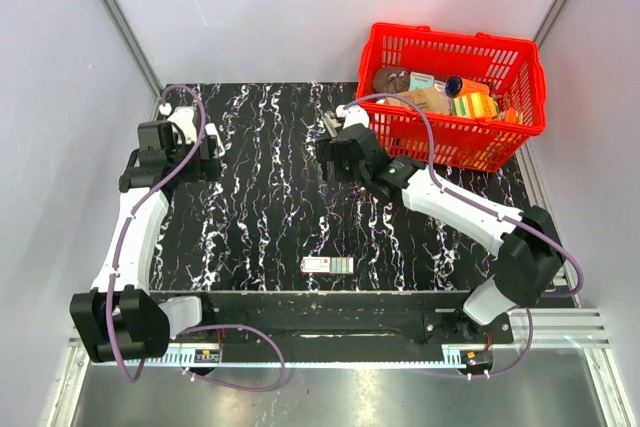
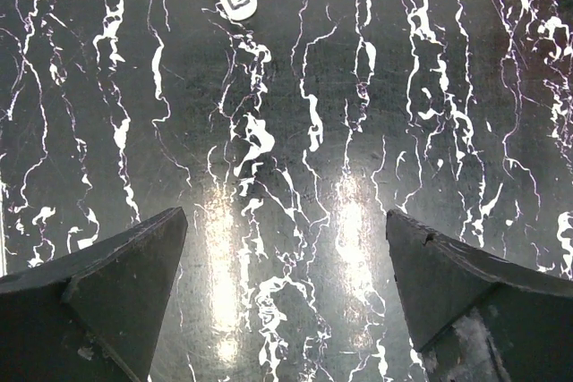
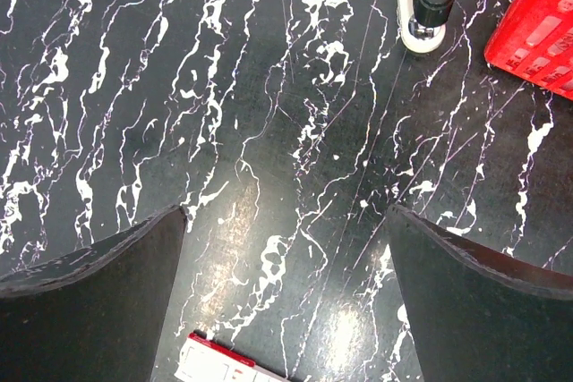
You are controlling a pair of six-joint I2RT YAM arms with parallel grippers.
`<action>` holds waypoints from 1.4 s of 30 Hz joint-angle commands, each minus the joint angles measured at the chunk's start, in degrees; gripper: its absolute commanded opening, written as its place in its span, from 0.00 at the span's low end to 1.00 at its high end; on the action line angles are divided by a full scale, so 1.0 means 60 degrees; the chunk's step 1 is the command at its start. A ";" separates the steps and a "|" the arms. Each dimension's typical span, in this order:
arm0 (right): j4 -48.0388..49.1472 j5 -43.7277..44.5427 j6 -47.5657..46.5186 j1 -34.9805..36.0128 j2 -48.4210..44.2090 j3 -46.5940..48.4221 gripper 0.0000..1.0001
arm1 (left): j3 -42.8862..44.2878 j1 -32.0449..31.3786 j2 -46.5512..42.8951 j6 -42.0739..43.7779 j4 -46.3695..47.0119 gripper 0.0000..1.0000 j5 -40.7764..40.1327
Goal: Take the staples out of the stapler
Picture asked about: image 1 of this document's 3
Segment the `white black stapler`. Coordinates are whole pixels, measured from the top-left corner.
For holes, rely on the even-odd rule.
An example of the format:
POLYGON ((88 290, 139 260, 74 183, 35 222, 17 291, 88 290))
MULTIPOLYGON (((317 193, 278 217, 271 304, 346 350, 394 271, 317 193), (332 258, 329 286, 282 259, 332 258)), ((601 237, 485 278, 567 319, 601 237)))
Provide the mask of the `white black stapler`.
POLYGON ((327 111, 322 116, 322 122, 330 138, 336 138, 341 132, 344 122, 333 111, 327 111))

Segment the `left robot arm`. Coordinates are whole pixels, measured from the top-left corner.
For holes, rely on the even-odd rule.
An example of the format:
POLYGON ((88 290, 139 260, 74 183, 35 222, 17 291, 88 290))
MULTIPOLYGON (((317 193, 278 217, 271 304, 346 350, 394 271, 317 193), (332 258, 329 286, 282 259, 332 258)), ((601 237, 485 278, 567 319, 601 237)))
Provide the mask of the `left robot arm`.
POLYGON ((154 301, 149 275, 177 187, 219 177, 225 151, 218 130, 212 123, 200 128, 188 111, 144 122, 137 135, 139 145, 119 178, 119 214, 105 261, 90 289, 74 294, 69 307, 95 363, 161 357, 181 332, 201 343, 217 328, 199 295, 154 301))

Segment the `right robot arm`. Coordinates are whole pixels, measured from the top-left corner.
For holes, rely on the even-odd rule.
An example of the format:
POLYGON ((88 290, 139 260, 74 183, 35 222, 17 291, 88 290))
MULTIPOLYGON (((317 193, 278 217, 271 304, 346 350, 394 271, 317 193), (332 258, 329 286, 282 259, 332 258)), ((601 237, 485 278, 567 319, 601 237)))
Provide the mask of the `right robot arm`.
POLYGON ((536 306, 565 262, 548 211, 495 204, 453 185, 423 162, 392 157, 361 124, 322 134, 315 153, 323 178, 358 183, 383 204, 401 204, 443 222, 495 257, 493 272, 472 290, 454 320, 465 342, 480 341, 508 310, 536 306))

